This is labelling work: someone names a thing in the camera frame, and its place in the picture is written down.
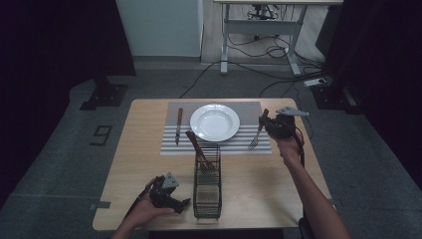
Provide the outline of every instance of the knife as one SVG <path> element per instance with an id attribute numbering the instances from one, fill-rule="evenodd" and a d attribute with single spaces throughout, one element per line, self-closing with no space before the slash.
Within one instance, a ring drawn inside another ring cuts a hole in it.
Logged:
<path id="1" fill-rule="evenodd" d="M 176 130 L 176 144 L 179 145 L 180 140 L 180 127 L 182 126 L 182 116 L 183 108 L 179 108 L 179 113 L 177 114 L 177 130 Z"/>

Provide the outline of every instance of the fork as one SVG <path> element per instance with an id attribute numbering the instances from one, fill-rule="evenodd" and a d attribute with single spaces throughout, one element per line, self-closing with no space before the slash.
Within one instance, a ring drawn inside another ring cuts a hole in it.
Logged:
<path id="1" fill-rule="evenodd" d="M 265 118 L 268 115 L 268 110 L 265 109 L 262 115 L 262 118 Z M 261 130 L 263 129 L 264 125 L 260 123 L 260 125 L 258 126 L 258 131 L 257 134 L 255 135 L 254 139 L 252 139 L 251 144 L 249 144 L 248 148 L 249 149 L 254 149 L 259 142 L 258 136 L 260 135 Z"/>
<path id="2" fill-rule="evenodd" d="M 205 157 L 204 152 L 202 151 L 202 148 L 199 146 L 199 143 L 196 140 L 195 133 L 191 130 L 188 130 L 186 132 L 186 135 L 192 142 L 193 147 L 195 148 L 195 151 L 196 151 L 196 156 L 199 158 L 199 169 L 202 171 L 204 175 L 214 175 L 216 173 L 214 164 L 208 161 L 207 158 Z"/>

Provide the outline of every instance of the wooden table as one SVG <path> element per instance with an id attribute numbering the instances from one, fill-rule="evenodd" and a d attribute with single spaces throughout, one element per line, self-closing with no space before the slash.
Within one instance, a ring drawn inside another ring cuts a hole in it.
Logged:
<path id="1" fill-rule="evenodd" d="M 290 35 L 292 41 L 289 48 L 285 49 L 286 57 L 295 76 L 301 75 L 295 56 L 295 47 L 299 33 L 304 24 L 308 5 L 340 5 L 343 0 L 214 0 L 215 3 L 224 4 L 223 19 L 223 47 L 221 51 L 221 74 L 228 72 L 227 40 L 229 34 L 264 34 L 264 35 Z M 257 4 L 257 5 L 303 5 L 298 21 L 268 21 L 268 20 L 238 20 L 230 19 L 231 4 Z"/>
<path id="2" fill-rule="evenodd" d="M 135 100 L 118 143 L 102 202 L 109 208 L 98 208 L 93 222 L 96 230 L 117 228 L 134 198 L 153 177 L 168 171 L 180 185 L 171 194 L 178 200 L 192 198 L 194 156 L 160 155 L 166 111 L 169 103 L 177 102 L 260 102 L 262 109 L 270 111 L 296 107 L 291 99 L 186 99 L 186 100 Z M 306 168 L 323 194 L 330 198 L 317 163 L 313 147 L 301 118 L 297 127 L 305 135 Z M 271 140 L 271 154 L 223 155 L 222 213 L 220 219 L 196 219 L 192 205 L 181 214 L 156 217 L 145 225 L 146 230 L 197 230 L 297 227 L 303 208 L 292 178 Z"/>

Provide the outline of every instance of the striped placemat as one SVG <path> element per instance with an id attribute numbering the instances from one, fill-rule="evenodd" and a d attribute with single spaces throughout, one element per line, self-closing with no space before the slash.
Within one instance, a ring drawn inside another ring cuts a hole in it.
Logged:
<path id="1" fill-rule="evenodd" d="M 240 120 L 240 127 L 236 134 L 224 141 L 217 142 L 222 154 L 270 154 L 271 146 L 267 132 L 263 129 L 259 136 L 258 145 L 250 150 L 248 145 L 257 134 L 258 117 L 262 115 L 260 102 L 225 102 L 225 103 L 169 103 L 162 137 L 161 155 L 194 155 L 195 151 L 185 132 L 191 130 L 190 118 L 193 113 L 206 105 L 219 104 L 231 108 Z M 180 141 L 176 145 L 177 113 L 183 108 L 183 118 L 180 128 Z M 199 143 L 209 141 L 197 137 Z"/>

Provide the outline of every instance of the metal basket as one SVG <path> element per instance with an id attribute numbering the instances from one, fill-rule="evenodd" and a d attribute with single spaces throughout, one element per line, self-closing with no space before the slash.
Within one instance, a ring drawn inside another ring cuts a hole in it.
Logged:
<path id="1" fill-rule="evenodd" d="M 195 156 L 195 182 L 193 210 L 196 218 L 220 218 L 221 215 L 221 151 L 217 143 L 201 143 L 208 161 L 214 164 L 214 173 L 200 170 L 198 155 Z"/>

